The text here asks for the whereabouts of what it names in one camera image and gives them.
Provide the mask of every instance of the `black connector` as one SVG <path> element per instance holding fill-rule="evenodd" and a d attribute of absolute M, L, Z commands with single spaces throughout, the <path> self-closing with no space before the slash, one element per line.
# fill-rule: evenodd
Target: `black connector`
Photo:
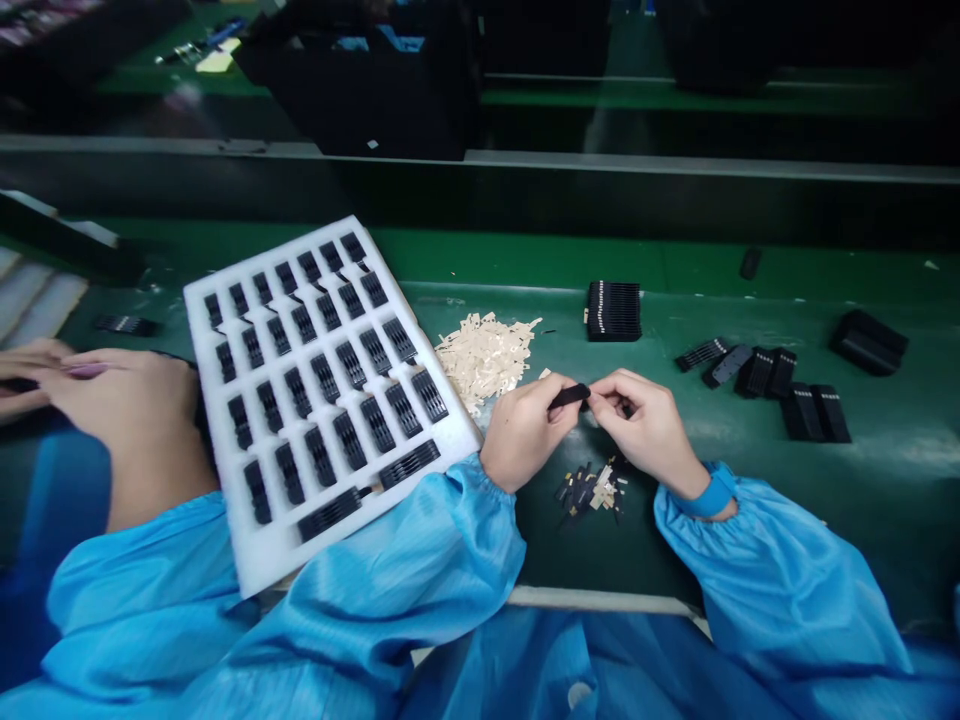
<path fill-rule="evenodd" d="M 433 440 L 427 440 L 408 452 L 402 458 L 380 471 L 380 484 L 384 491 L 396 487 L 408 477 L 415 475 L 440 457 L 440 451 Z"/>
<path fill-rule="evenodd" d="M 884 325 L 863 310 L 840 320 L 830 349 L 871 375 L 893 375 L 900 369 L 909 338 Z"/>
<path fill-rule="evenodd" d="M 387 388 L 386 396 L 390 407 L 392 407 L 393 411 L 397 414 L 400 427 L 403 428 L 403 434 L 406 435 L 408 439 L 423 430 L 420 426 L 420 421 L 417 420 L 417 413 L 414 411 L 413 405 L 410 404 L 410 401 L 407 399 L 407 394 L 403 391 L 403 387 L 399 383 Z"/>
<path fill-rule="evenodd" d="M 681 355 L 676 358 L 674 362 L 677 363 L 681 371 L 690 372 L 697 365 L 709 360 L 716 360 L 728 352 L 730 352 L 730 343 L 722 337 L 716 337 L 713 340 L 705 342 L 703 345 L 698 345 L 690 352 Z"/>

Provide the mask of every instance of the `green table surface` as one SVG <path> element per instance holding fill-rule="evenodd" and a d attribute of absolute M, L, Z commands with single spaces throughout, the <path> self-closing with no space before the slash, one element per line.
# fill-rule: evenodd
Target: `green table surface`
<path fill-rule="evenodd" d="M 145 220 L 101 222 L 141 238 L 152 269 L 136 289 L 92 288 L 63 330 L 78 348 L 118 345 L 193 351 L 182 285 L 205 272 L 292 239 L 309 228 Z M 743 248 L 693 243 L 419 233 L 373 229 L 430 338 L 459 327 L 468 313 L 503 322 L 542 317 L 531 368 L 592 381 L 618 367 L 670 387 L 698 454 L 761 477 L 861 549 L 898 626 L 947 635 L 951 592 L 960 580 L 960 355 L 957 260 L 910 254 L 767 249 L 753 283 L 737 275 Z M 936 268 L 925 265 L 929 262 Z M 589 279 L 637 280 L 643 338 L 589 343 L 582 324 Z M 875 378 L 831 353 L 838 318 L 863 307 L 911 341 L 903 369 Z M 153 339 L 91 331 L 97 313 L 142 315 L 164 323 Z M 779 407 L 711 391 L 673 358 L 716 335 L 733 342 L 788 347 L 797 378 L 836 386 L 854 438 L 850 445 L 787 439 Z M 479 420 L 485 427 L 487 405 Z M 609 512 L 558 532 L 553 499 L 563 475 L 613 451 L 589 415 L 518 496 L 517 521 L 528 543 L 520 581 L 533 586 L 675 597 L 694 607 L 694 579 L 657 532 L 655 485 L 633 477 L 624 522 Z"/>

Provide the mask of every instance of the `black plastic part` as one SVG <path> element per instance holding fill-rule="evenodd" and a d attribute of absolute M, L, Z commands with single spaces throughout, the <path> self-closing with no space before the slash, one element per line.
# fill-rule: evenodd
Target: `black plastic part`
<path fill-rule="evenodd" d="M 270 428 L 270 432 L 279 432 L 283 428 L 283 418 L 280 416 L 277 396 L 273 394 L 273 386 L 269 380 L 257 386 L 257 397 L 260 398 L 260 404 L 263 405 L 263 415 L 267 419 L 267 427 Z"/>
<path fill-rule="evenodd" d="M 287 295 L 292 295 L 297 290 L 297 278 L 290 269 L 290 263 L 282 262 L 276 267 L 277 277 L 280 278 L 280 284 Z"/>
<path fill-rule="evenodd" d="M 367 330 L 360 335 L 360 343 L 363 345 L 364 350 L 367 351 L 367 355 L 370 356 L 370 362 L 373 363 L 373 369 L 376 370 L 377 375 L 386 375 L 387 370 L 391 367 L 390 358 L 387 357 L 387 353 L 380 343 L 380 338 L 377 337 L 377 331 L 373 329 Z"/>
<path fill-rule="evenodd" d="M 591 342 L 633 342 L 640 326 L 640 286 L 598 280 L 590 283 L 587 339 Z"/>
<path fill-rule="evenodd" d="M 423 401 L 423 406 L 427 409 L 427 417 L 430 418 L 430 422 L 438 423 L 443 420 L 448 414 L 447 406 L 443 402 L 437 386 L 433 384 L 430 373 L 421 370 L 413 376 L 411 382 L 413 383 L 413 389 L 417 391 L 417 395 Z"/>
<path fill-rule="evenodd" d="M 300 473 L 297 471 L 297 463 L 293 459 L 290 443 L 278 447 L 275 456 L 277 467 L 280 468 L 280 474 L 283 476 L 283 487 L 287 491 L 287 499 L 292 505 L 300 505 L 305 500 L 303 485 L 300 484 Z"/>
<path fill-rule="evenodd" d="M 150 337 L 157 332 L 160 323 L 133 315 L 99 315 L 93 326 L 97 330 L 114 332 L 119 335 Z"/>
<path fill-rule="evenodd" d="M 290 338 L 287 337 L 287 331 L 283 329 L 283 323 L 279 317 L 270 318 L 267 321 L 267 330 L 270 331 L 270 337 L 273 338 L 277 355 L 286 355 L 290 352 Z"/>
<path fill-rule="evenodd" d="M 233 420 L 237 445 L 241 450 L 246 450 L 253 445 L 253 435 L 250 432 L 250 419 L 247 417 L 247 409 L 243 406 L 243 398 L 238 395 L 228 402 L 227 411 L 230 413 L 230 419 Z"/>
<path fill-rule="evenodd" d="M 337 315 L 337 308 L 330 295 L 321 295 L 317 298 L 317 310 L 323 315 L 323 324 L 327 326 L 327 332 L 340 327 L 340 316 Z"/>
<path fill-rule="evenodd" d="M 257 273 L 254 275 L 253 286 L 257 289 L 257 297 L 260 298 L 261 305 L 266 305 L 273 300 L 273 292 L 270 290 L 270 283 L 267 282 L 266 273 Z"/>
<path fill-rule="evenodd" d="M 270 513 L 270 502 L 267 500 L 267 488 L 263 484 L 263 473 L 260 472 L 260 463 L 254 460 L 243 469 L 243 477 L 250 490 L 250 501 L 253 504 L 253 517 L 261 525 L 267 525 L 273 516 Z"/>
<path fill-rule="evenodd" d="M 359 510 L 361 504 L 360 491 L 356 488 L 350 488 L 342 495 L 338 495 L 297 522 L 301 541 L 313 540 L 317 535 L 326 532 L 345 517 Z"/>
<path fill-rule="evenodd" d="M 909 338 L 884 325 L 863 310 L 840 320 L 830 349 L 871 375 L 893 375 L 900 369 Z"/>
<path fill-rule="evenodd" d="M 243 285 L 240 283 L 231 285 L 230 297 L 233 299 L 233 306 L 237 309 L 237 315 L 243 317 L 250 312 L 250 306 L 247 304 L 247 296 L 243 294 Z"/>
<path fill-rule="evenodd" d="M 743 364 L 740 374 L 737 375 L 737 384 L 734 390 L 738 395 L 752 400 L 763 397 L 773 370 L 773 353 L 766 348 L 753 348 L 753 357 Z"/>
<path fill-rule="evenodd" d="M 750 248 L 743 254 L 743 262 L 740 263 L 740 277 L 744 280 L 753 280 L 757 276 L 757 270 L 760 269 L 760 260 L 763 258 L 763 252 L 760 248 Z"/>
<path fill-rule="evenodd" d="M 260 348 L 260 340 L 257 338 L 257 329 L 247 328 L 240 337 L 243 340 L 243 346 L 247 349 L 250 367 L 258 368 L 263 365 L 263 350 Z"/>
<path fill-rule="evenodd" d="M 554 408 L 563 407 L 564 405 L 569 405 L 570 403 L 583 402 L 588 397 L 590 397 L 590 388 L 588 388 L 583 383 L 579 385 L 574 385 L 573 387 L 566 388 L 557 393 L 557 396 L 553 399 L 553 402 L 550 403 L 550 406 L 547 410 L 553 410 Z"/>
<path fill-rule="evenodd" d="M 797 368 L 797 355 L 785 348 L 773 351 L 773 369 L 770 371 L 770 381 L 764 392 L 768 398 L 782 400 L 790 394 L 790 385 L 793 383 L 793 372 Z"/>
<path fill-rule="evenodd" d="M 223 324 L 223 313 L 220 312 L 220 301 L 216 294 L 207 295 L 203 299 L 203 304 L 207 306 L 207 314 L 210 316 L 210 327 L 214 330 Z"/>
<path fill-rule="evenodd" d="M 330 455 L 327 454 L 327 446 L 323 444 L 323 436 L 320 435 L 319 428 L 308 430 L 307 434 L 303 436 L 303 441 L 307 446 L 307 452 L 310 453 L 310 459 L 313 460 L 317 482 L 323 487 L 333 487 L 337 483 L 337 476 L 333 473 Z"/>
<path fill-rule="evenodd" d="M 300 377 L 300 371 L 297 368 L 288 370 L 284 373 L 283 379 L 286 381 L 287 388 L 290 390 L 290 396 L 293 398 L 297 415 L 306 419 L 307 415 L 313 411 L 313 407 L 310 405 L 310 398 L 307 397 L 307 389 L 303 386 L 303 378 Z"/>
<path fill-rule="evenodd" d="M 722 337 L 715 337 L 713 340 L 708 340 L 703 345 L 698 345 L 690 352 L 681 355 L 674 362 L 683 372 L 690 372 L 697 365 L 708 360 L 716 360 L 728 352 L 730 352 L 730 343 Z"/>
<path fill-rule="evenodd" d="M 832 385 L 811 385 L 810 392 L 813 393 L 813 402 L 817 406 L 820 426 L 827 442 L 853 442 L 836 388 Z"/>
<path fill-rule="evenodd" d="M 322 353 L 317 355 L 310 361 L 310 367 L 320 383 L 323 399 L 333 405 L 340 397 L 340 388 L 337 387 L 336 378 L 333 377 L 333 371 L 330 370 L 330 363 L 327 362 L 327 358 Z"/>
<path fill-rule="evenodd" d="M 350 384 L 353 385 L 354 389 L 362 388 L 367 382 L 367 376 L 363 372 L 363 366 L 349 341 L 337 348 L 337 357 L 340 358 L 343 369 L 347 371 L 347 377 L 350 378 Z"/>
<path fill-rule="evenodd" d="M 403 387 L 399 383 L 387 388 L 386 395 L 387 402 L 390 403 L 390 407 L 392 407 L 393 411 L 397 414 L 397 419 L 400 420 L 400 427 L 403 428 L 403 434 L 406 435 L 408 439 L 423 430 L 420 426 L 420 421 L 417 420 L 417 413 L 414 412 L 413 405 L 410 404 L 410 401 L 407 399 L 407 394 L 403 391 Z"/>
<path fill-rule="evenodd" d="M 713 370 L 707 370 L 703 374 L 703 382 L 711 390 L 716 390 L 727 380 L 739 372 L 743 364 L 753 356 L 753 349 L 749 345 L 737 345 L 733 350 L 727 353 Z"/>
<path fill-rule="evenodd" d="M 354 262 L 360 262 L 367 256 L 366 251 L 363 249 L 363 245 L 360 244 L 360 241 L 357 239 L 357 236 L 353 233 L 347 233 L 342 238 L 340 242 L 343 243 L 343 249 L 347 251 L 347 255 L 350 256 L 350 259 Z"/>
<path fill-rule="evenodd" d="M 411 475 L 423 470 L 427 465 L 440 457 L 440 451 L 433 440 L 427 440 L 423 445 L 408 452 L 395 463 L 387 465 L 380 471 L 380 484 L 383 489 L 396 487 Z"/>
<path fill-rule="evenodd" d="M 357 289 L 353 285 L 344 285 L 340 288 L 340 298 L 347 306 L 347 314 L 350 318 L 356 320 L 363 315 L 363 303 L 360 302 L 360 296 L 357 295 Z"/>
<path fill-rule="evenodd" d="M 220 372 L 223 381 L 230 382 L 237 378 L 237 365 L 233 362 L 233 353 L 230 352 L 230 343 L 224 341 L 217 345 L 217 360 L 220 361 Z"/>
<path fill-rule="evenodd" d="M 367 398 L 360 403 L 360 412 L 367 421 L 367 425 L 370 426 L 374 442 L 377 444 L 377 450 L 382 453 L 393 450 L 397 444 L 393 441 L 393 435 L 390 434 L 387 421 L 383 419 L 383 413 L 380 412 L 377 399 Z"/>
<path fill-rule="evenodd" d="M 360 438 L 357 437 L 356 428 L 353 427 L 353 422 L 346 411 L 340 413 L 334 419 L 333 429 L 337 431 L 337 437 L 340 438 L 340 445 L 343 447 L 347 464 L 354 470 L 359 470 L 366 465 L 367 457 L 363 454 Z"/>
<path fill-rule="evenodd" d="M 310 319 L 310 313 L 306 305 L 299 305 L 290 313 L 293 322 L 297 325 L 297 332 L 300 333 L 300 342 L 306 345 L 311 340 L 317 339 L 316 328 L 313 327 L 313 320 Z"/>
<path fill-rule="evenodd" d="M 363 289 L 367 291 L 367 297 L 370 298 L 370 302 L 374 307 L 386 305 L 387 294 L 383 291 L 380 278 L 377 277 L 376 273 L 364 275 L 360 278 L 360 284 L 363 285 Z"/>
<path fill-rule="evenodd" d="M 413 346 L 413 343 L 410 342 L 407 331 L 403 329 L 403 325 L 400 324 L 399 319 L 394 318 L 384 323 L 383 331 L 387 334 L 387 337 L 390 338 L 390 342 L 393 343 L 397 355 L 400 356 L 403 362 L 409 362 L 413 356 L 417 354 L 417 349 Z"/>
<path fill-rule="evenodd" d="M 780 409 L 791 440 L 823 442 L 826 439 L 809 385 L 791 384 L 790 393 L 780 401 Z"/>

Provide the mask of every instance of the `blue sleeve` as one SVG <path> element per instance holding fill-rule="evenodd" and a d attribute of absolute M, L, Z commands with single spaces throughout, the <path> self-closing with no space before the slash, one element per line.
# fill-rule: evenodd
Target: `blue sleeve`
<path fill-rule="evenodd" d="M 410 650 L 493 616 L 526 545 L 476 455 L 311 560 L 289 594 L 183 698 L 183 717 L 393 717 Z"/>
<path fill-rule="evenodd" d="M 657 527 L 703 588 L 716 646 L 761 681 L 912 672 L 866 560 L 759 480 L 738 479 L 739 512 L 688 517 L 663 487 Z"/>

